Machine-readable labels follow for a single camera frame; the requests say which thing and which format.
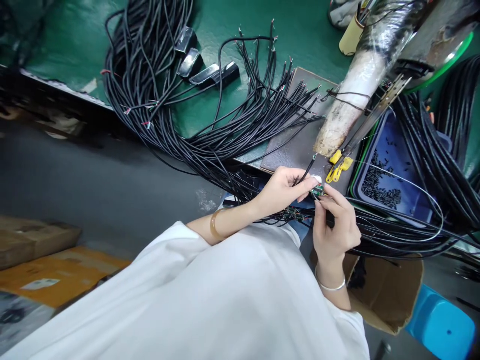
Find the green circuit board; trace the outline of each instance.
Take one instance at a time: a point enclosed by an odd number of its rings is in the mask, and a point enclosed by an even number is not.
[[[319,198],[321,196],[325,195],[324,187],[323,185],[317,185],[315,186],[310,192],[315,195],[315,197]]]
[[[304,221],[309,218],[308,216],[301,214],[300,211],[298,211],[292,206],[287,207],[280,214],[284,216],[286,219],[292,219],[297,221]]]

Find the blue plastic chair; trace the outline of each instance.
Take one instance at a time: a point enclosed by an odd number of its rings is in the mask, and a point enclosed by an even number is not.
[[[475,337],[473,320],[426,285],[405,330],[440,360],[465,360]]]

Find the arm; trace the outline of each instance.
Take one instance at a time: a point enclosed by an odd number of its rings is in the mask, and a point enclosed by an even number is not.
[[[337,308],[350,311],[352,306],[347,287],[338,288],[345,283],[345,253],[360,245],[362,234],[357,226],[355,209],[349,201],[330,185],[325,185],[324,189],[329,197],[315,202],[313,244],[318,255],[315,275],[325,298]],[[335,217],[333,228],[327,225],[327,210]]]
[[[304,173],[305,170],[302,169],[281,166],[255,199],[242,206],[218,213],[215,229],[221,238],[216,238],[211,232],[210,222],[213,215],[199,218],[186,226],[210,245],[216,245],[255,221],[281,212],[294,200],[303,201],[309,191],[319,184],[316,178],[308,174],[303,182],[292,187],[295,180],[301,178]]]
[[[217,233],[222,236],[222,238],[219,239],[212,234],[210,228],[212,216],[213,214],[201,217],[186,225],[212,246],[263,218],[260,207],[256,206],[253,201],[239,207],[221,211],[215,219],[215,229]]]

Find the yellow crimp tool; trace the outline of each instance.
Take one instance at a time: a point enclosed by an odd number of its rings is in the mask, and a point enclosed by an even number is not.
[[[330,173],[326,178],[327,183],[331,183],[332,181],[337,183],[340,180],[340,175],[342,171],[346,171],[350,169],[354,160],[351,157],[343,157],[342,152],[337,150],[335,155],[330,158],[330,162],[334,164],[331,168]]]

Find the gray floor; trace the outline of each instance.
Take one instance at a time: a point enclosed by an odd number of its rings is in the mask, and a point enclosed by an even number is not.
[[[105,138],[105,148],[93,150],[7,121],[0,121],[0,133],[0,214],[79,226],[81,244],[121,258],[135,258],[176,221],[211,213],[223,195],[137,144]],[[455,275],[455,266],[444,258],[426,261],[424,282],[451,301],[459,296],[480,305],[480,284]],[[460,307],[480,324],[479,313]],[[388,360],[436,359],[406,332],[395,337],[368,325],[365,330],[372,356],[386,340]]]

